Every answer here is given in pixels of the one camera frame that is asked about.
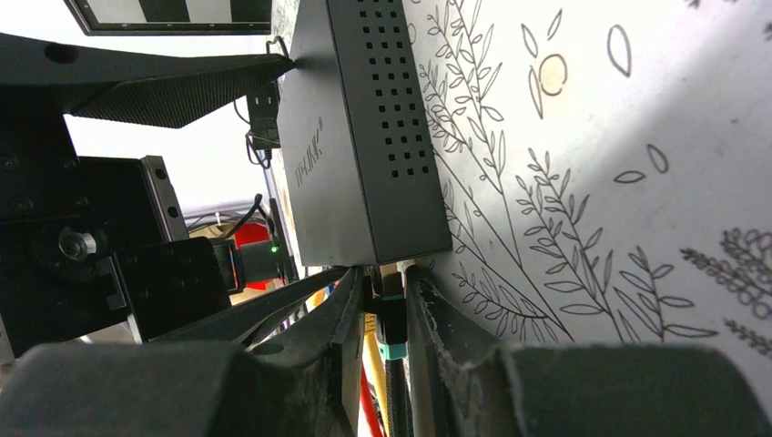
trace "black metal box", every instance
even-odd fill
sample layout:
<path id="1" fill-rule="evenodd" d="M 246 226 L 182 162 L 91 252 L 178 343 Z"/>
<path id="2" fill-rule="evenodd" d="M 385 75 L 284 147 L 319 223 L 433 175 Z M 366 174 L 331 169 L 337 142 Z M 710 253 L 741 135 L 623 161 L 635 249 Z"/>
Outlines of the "black metal box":
<path id="1" fill-rule="evenodd" d="M 400 0 L 302 0 L 279 133 L 304 265 L 449 249 Z"/>

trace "red cable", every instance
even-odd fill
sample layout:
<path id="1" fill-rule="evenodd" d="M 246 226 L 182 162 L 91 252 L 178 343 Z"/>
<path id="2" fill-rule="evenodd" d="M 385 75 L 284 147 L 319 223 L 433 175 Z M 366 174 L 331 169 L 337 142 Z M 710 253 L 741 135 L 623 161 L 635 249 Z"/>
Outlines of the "red cable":
<path id="1" fill-rule="evenodd" d="M 372 437 L 383 437 L 383 434 L 381 433 L 381 423 L 378 421 L 378 413 L 375 412 L 375 405 L 372 404 L 370 385 L 367 383 L 367 375 L 364 373 L 364 366 L 361 368 L 360 385 L 360 403 L 362 411 L 364 412 L 364 418 L 370 426 L 370 434 Z"/>

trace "black device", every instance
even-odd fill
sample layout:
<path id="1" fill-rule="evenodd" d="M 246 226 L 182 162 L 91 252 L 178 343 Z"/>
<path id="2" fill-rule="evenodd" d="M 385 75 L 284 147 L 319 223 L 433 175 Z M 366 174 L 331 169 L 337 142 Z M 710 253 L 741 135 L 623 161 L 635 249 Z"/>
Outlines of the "black device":
<path id="1" fill-rule="evenodd" d="M 383 36 L 379 23 L 386 23 Z M 369 33 L 365 27 L 377 34 L 360 35 Z M 393 296 L 386 296 L 378 264 L 450 247 L 428 137 L 429 157 L 419 160 L 419 167 L 413 158 L 396 157 L 417 151 L 425 158 L 421 141 L 393 144 L 408 133 L 424 135 L 422 116 L 412 127 L 400 126 L 413 120 L 398 114 L 402 109 L 378 116 L 386 114 L 381 106 L 403 104 L 379 100 L 384 96 L 378 90 L 390 93 L 389 87 L 372 86 L 372 98 L 351 92 L 367 89 L 352 76 L 388 77 L 392 70 L 386 66 L 394 59 L 399 66 L 394 80 L 398 72 L 408 74 L 401 86 L 414 80 L 398 0 L 302 0 L 296 63 L 285 56 L 183 61 L 13 36 L 0 36 L 2 50 L 17 56 L 0 69 L 3 337 L 13 332 L 13 346 L 28 328 L 24 316 L 33 314 L 35 325 L 59 323 L 62 332 L 46 326 L 46 335 L 26 339 L 13 353 L 66 340 L 98 325 L 82 323 L 96 309 L 106 319 L 110 311 L 129 314 L 141 340 L 150 340 L 29 351 L 0 395 L 3 435 L 352 436 L 364 312 L 391 318 L 382 323 L 387 343 L 390 336 L 403 340 L 407 333 L 412 402 L 404 396 L 404 379 L 391 381 L 389 402 L 392 414 L 412 417 L 415 435 L 772 434 L 745 380 L 716 352 L 649 346 L 515 349 L 463 316 L 416 266 L 407 269 L 398 292 L 404 306 L 384 304 Z M 371 55 L 360 58 L 362 50 Z M 380 59 L 382 70 L 367 69 L 381 68 Z M 288 157 L 307 159 L 298 173 L 305 182 L 290 189 L 294 215 L 302 216 L 302 258 L 353 267 L 332 267 L 230 307 L 228 287 L 238 278 L 226 278 L 223 266 L 232 268 L 237 257 L 221 241 L 183 235 L 180 211 L 169 196 L 173 189 L 159 163 L 78 158 L 61 115 L 180 127 L 257 92 L 294 66 L 279 108 L 279 132 Z M 402 88 L 395 89 L 399 96 Z M 418 98 L 418 87 L 413 93 Z M 300 107 L 304 94 L 306 108 Z M 410 99 L 405 102 L 410 107 Z M 417 102 L 415 110 L 422 114 Z M 321 111 L 325 104 L 329 111 Z M 293 107 L 296 112 L 290 113 Z M 382 132 L 373 132 L 374 123 L 381 123 Z M 386 138 L 392 138 L 393 148 L 384 147 Z M 96 165 L 93 173 L 89 165 Z M 116 181 L 105 166 L 123 168 L 120 174 L 130 182 L 111 188 Z M 386 178 L 392 183 L 379 188 Z M 402 195 L 408 196 L 404 202 L 397 198 Z M 119 204 L 120 196 L 131 204 Z M 120 220 L 110 231 L 109 220 L 122 208 L 131 208 L 129 217 L 136 222 Z M 313 208 L 320 212 L 318 224 L 310 222 Z M 46 225 L 54 229 L 50 236 L 32 232 Z M 62 279 L 49 270 L 58 263 L 44 265 L 46 257 L 37 253 L 61 253 L 77 267 Z M 244 252 L 241 262 L 242 272 L 249 271 Z M 20 288 L 44 279 L 55 284 L 53 291 L 31 287 L 30 299 Z M 265 340 L 311 294 L 335 281 L 317 309 Z M 175 298 L 188 294 L 193 300 L 187 308 L 175 305 Z M 60 296 L 69 298 L 66 305 L 56 299 Z M 61 309 L 66 315 L 49 316 Z M 171 311 L 178 311 L 173 320 Z M 409 424 L 391 429 L 392 435 L 411 435 Z"/>
<path id="2" fill-rule="evenodd" d="M 88 36 L 270 35 L 270 0 L 65 0 Z"/>

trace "red object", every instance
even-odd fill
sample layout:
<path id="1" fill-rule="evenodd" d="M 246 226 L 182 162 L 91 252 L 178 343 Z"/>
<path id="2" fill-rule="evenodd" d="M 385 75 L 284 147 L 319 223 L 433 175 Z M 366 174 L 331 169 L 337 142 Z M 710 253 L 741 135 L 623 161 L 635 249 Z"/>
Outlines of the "red object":
<path id="1" fill-rule="evenodd" d="M 265 241 L 269 239 L 268 230 L 255 223 L 247 223 L 239 230 L 236 231 L 234 236 L 236 240 L 236 247 L 240 248 L 242 244 L 255 243 L 258 241 Z M 247 284 L 247 287 L 256 290 L 265 290 L 270 280 L 262 280 L 260 282 L 252 282 Z"/>
<path id="2" fill-rule="evenodd" d="M 360 386 L 360 403 L 364 412 L 364 418 L 367 420 L 368 426 L 370 426 L 370 435 L 372 437 L 383 437 L 381 423 L 378 421 L 378 413 L 375 411 L 375 405 L 372 404 L 370 385 L 367 383 L 364 366 L 361 368 Z"/>

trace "black frame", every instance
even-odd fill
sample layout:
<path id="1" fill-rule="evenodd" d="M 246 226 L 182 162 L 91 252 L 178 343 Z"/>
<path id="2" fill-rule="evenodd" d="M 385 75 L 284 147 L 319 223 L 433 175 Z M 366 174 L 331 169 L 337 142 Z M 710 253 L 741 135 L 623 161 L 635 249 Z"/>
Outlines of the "black frame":
<path id="1" fill-rule="evenodd" d="M 270 35 L 270 20 L 254 23 L 99 23 L 87 0 L 65 0 L 87 36 L 228 36 Z"/>

